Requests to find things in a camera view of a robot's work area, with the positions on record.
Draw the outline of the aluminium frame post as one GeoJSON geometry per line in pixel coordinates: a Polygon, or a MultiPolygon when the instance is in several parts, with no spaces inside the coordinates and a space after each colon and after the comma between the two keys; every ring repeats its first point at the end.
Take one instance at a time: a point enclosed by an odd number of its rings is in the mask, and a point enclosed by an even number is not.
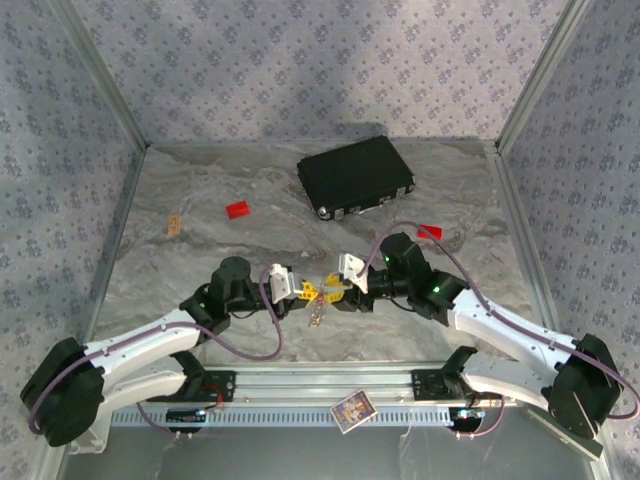
{"type": "Polygon", "coordinates": [[[557,66],[570,47],[593,1],[567,0],[540,57],[496,139],[495,145],[500,155],[506,155],[512,148],[557,66]]]}
{"type": "Polygon", "coordinates": [[[47,0],[47,2],[69,37],[70,43],[77,50],[80,59],[91,74],[106,104],[119,122],[125,136],[139,152],[145,153],[148,144],[144,135],[73,2],[71,0],[47,0]]]}

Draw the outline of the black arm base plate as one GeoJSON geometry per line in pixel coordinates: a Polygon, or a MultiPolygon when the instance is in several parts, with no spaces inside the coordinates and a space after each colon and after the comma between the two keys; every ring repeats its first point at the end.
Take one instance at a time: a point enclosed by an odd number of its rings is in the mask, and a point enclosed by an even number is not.
{"type": "Polygon", "coordinates": [[[203,370],[188,377],[180,389],[171,394],[147,399],[151,403],[203,403],[232,402],[236,388],[233,370],[203,370]]]}
{"type": "Polygon", "coordinates": [[[495,393],[472,389],[458,373],[437,369],[418,369],[411,372],[413,397],[416,401],[461,400],[467,403],[480,400],[500,400],[495,393]]]}

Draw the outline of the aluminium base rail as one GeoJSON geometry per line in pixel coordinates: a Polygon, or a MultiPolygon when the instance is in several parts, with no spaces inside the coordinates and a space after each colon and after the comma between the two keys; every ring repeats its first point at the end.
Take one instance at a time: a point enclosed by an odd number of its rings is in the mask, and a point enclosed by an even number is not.
{"type": "MultiPolygon", "coordinates": [[[[211,365],[211,370],[236,373],[234,400],[245,405],[331,406],[357,390],[376,405],[414,401],[415,370],[440,370],[442,362],[236,363],[211,365]]],[[[542,375],[514,361],[473,356],[462,378],[479,392],[501,394],[512,404],[532,401],[540,406],[542,375]]]]}

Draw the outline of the small printed card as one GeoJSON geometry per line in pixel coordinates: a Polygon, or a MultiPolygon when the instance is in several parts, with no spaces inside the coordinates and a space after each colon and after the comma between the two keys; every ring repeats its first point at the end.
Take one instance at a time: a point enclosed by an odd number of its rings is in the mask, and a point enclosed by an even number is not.
{"type": "Polygon", "coordinates": [[[340,432],[346,434],[378,415],[369,395],[363,389],[340,400],[330,408],[340,432]]]}

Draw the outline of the grey metal bar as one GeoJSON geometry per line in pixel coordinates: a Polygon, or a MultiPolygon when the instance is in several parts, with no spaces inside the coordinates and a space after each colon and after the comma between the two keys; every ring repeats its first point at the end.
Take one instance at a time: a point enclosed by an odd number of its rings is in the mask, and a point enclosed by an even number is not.
{"type": "Polygon", "coordinates": [[[530,419],[539,423],[554,438],[573,451],[581,454],[589,461],[598,461],[601,458],[603,446],[599,442],[593,439],[584,439],[569,432],[546,411],[535,406],[524,405],[523,413],[530,419]]]}

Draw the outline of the metal key plate with rings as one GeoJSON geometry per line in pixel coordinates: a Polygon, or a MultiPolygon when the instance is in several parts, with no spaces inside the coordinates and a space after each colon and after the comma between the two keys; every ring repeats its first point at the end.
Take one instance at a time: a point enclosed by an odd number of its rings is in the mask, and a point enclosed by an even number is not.
{"type": "Polygon", "coordinates": [[[320,325],[327,310],[331,307],[331,294],[327,290],[320,290],[314,299],[310,302],[310,319],[309,326],[317,327],[320,325]]]}

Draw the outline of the black briefcase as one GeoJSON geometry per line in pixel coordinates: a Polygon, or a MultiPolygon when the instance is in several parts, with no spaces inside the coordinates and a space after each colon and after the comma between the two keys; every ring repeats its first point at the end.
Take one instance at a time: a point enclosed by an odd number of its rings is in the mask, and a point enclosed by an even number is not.
{"type": "Polygon", "coordinates": [[[415,188],[413,172],[386,136],[308,156],[297,173],[322,221],[378,208],[415,188]]]}

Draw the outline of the white plastic bracket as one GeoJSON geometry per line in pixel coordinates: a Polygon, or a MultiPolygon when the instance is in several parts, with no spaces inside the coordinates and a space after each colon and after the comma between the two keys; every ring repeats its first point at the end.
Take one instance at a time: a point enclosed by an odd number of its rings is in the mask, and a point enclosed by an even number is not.
{"type": "Polygon", "coordinates": [[[100,454],[107,445],[111,417],[97,419],[87,431],[70,443],[69,454],[100,454]]]}

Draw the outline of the aluminium side rail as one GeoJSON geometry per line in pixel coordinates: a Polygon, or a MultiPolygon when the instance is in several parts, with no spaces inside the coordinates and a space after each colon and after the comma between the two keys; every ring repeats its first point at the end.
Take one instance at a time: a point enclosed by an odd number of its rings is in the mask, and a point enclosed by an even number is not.
{"type": "MultiPolygon", "coordinates": [[[[109,224],[107,236],[103,243],[97,273],[91,283],[90,300],[92,304],[90,316],[79,325],[78,332],[81,334],[80,339],[83,341],[90,341],[94,337],[97,320],[109,286],[116,254],[122,239],[148,148],[149,145],[143,143],[142,149],[133,155],[126,176],[124,177],[122,189],[115,206],[112,220],[109,224]]],[[[65,448],[52,448],[45,440],[39,440],[38,445],[38,453],[32,457],[34,466],[32,472],[27,476],[27,480],[56,480],[65,456],[65,448]]]]}
{"type": "MultiPolygon", "coordinates": [[[[514,250],[518,258],[519,266],[524,278],[525,284],[529,290],[529,295],[536,319],[543,326],[550,327],[554,330],[561,328],[557,309],[551,296],[550,288],[546,280],[544,270],[536,249],[527,216],[524,207],[518,195],[518,189],[515,184],[512,173],[510,172],[508,163],[497,152],[494,141],[489,143],[488,161],[491,167],[493,178],[496,182],[500,195],[500,203],[504,210],[509,232],[511,234],[514,250]]],[[[523,415],[530,423],[537,426],[539,430],[554,439],[565,450],[573,451],[565,446],[559,440],[554,438],[539,423],[523,415]]],[[[598,461],[589,461],[581,454],[576,453],[583,466],[588,469],[586,480],[614,480],[614,463],[609,456],[609,450],[606,445],[606,439],[597,440],[603,446],[601,458],[598,461]]]]}

